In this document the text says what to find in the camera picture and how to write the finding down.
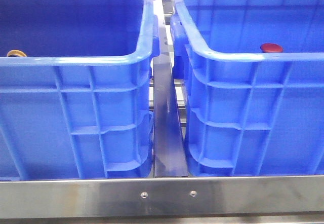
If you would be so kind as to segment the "steel front shelf rail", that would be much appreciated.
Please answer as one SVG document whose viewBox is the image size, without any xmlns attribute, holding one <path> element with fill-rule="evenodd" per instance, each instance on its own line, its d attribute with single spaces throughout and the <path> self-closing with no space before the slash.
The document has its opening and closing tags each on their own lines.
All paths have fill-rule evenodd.
<svg viewBox="0 0 324 224">
<path fill-rule="evenodd" d="M 323 212 L 323 177 L 3 181 L 1 218 Z"/>
</svg>

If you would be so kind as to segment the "right blue plastic bin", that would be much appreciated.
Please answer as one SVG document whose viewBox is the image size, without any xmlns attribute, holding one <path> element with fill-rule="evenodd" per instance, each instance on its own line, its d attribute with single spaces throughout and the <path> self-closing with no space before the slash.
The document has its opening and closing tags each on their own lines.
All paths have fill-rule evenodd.
<svg viewBox="0 0 324 224">
<path fill-rule="evenodd" d="M 189 172 L 322 175 L 323 0 L 174 2 Z"/>
</svg>

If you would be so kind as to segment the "left blue plastic bin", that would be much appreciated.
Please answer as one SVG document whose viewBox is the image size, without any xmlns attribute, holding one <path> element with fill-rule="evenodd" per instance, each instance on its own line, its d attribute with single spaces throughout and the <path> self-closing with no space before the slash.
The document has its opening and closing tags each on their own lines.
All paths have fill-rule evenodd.
<svg viewBox="0 0 324 224">
<path fill-rule="evenodd" d="M 2 181 L 150 174 L 156 22 L 153 0 L 1 0 Z"/>
</svg>

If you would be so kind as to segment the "yellow push button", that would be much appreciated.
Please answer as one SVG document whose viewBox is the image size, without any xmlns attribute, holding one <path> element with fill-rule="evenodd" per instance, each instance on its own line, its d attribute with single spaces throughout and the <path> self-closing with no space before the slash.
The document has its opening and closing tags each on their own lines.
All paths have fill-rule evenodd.
<svg viewBox="0 0 324 224">
<path fill-rule="evenodd" d="M 20 50 L 10 50 L 7 53 L 7 57 L 26 57 L 27 55 Z"/>
</svg>

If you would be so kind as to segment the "blue plastic bin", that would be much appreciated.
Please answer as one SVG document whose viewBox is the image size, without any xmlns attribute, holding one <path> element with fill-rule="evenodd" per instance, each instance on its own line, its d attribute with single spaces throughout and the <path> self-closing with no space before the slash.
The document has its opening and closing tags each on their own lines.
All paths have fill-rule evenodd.
<svg viewBox="0 0 324 224">
<path fill-rule="evenodd" d="M 189 172 L 322 175 L 323 0 L 174 2 Z"/>
<path fill-rule="evenodd" d="M 153 0 L 1 0 L 2 181 L 150 174 L 156 22 Z"/>
</svg>

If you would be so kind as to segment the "red mushroom push button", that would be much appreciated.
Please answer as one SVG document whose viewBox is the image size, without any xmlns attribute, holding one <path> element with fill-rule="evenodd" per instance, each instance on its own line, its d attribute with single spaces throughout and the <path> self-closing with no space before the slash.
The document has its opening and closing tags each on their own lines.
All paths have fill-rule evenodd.
<svg viewBox="0 0 324 224">
<path fill-rule="evenodd" d="M 282 53 L 284 51 L 282 46 L 274 43 L 264 43 L 260 49 L 264 53 Z"/>
</svg>

